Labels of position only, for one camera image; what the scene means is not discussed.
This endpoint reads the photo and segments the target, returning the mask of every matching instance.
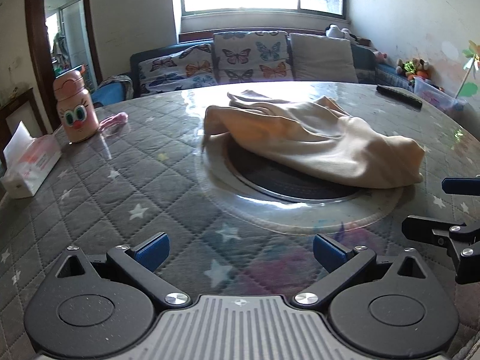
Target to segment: white cushion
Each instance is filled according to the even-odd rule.
[[[214,48],[219,84],[293,79],[284,31],[216,33]]]
[[[358,84],[349,40],[297,33],[290,39],[296,80]]]
[[[142,61],[138,70],[141,96],[217,85],[208,43]]]

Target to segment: pink hair tie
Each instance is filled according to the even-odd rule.
[[[126,112],[120,112],[119,114],[112,115],[99,123],[98,130],[102,132],[106,128],[115,126],[117,124],[125,124],[128,122],[128,114]]]

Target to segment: blue gripper pad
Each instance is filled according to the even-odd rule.
[[[316,235],[313,239],[313,255],[329,273],[349,260],[347,250],[346,247],[326,235]]]
[[[133,259],[153,272],[170,253],[170,240],[166,233],[157,233],[140,245],[131,248]]]

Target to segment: tissue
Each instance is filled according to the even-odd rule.
[[[32,138],[23,122],[3,150],[7,171],[1,183],[13,199],[34,196],[62,152],[53,135]]]

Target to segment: beige cloth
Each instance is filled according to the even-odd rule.
[[[364,188],[423,180],[424,150],[411,138],[387,137],[330,98],[293,103],[244,91],[230,107],[205,112],[205,138],[230,132],[243,148],[311,176]]]

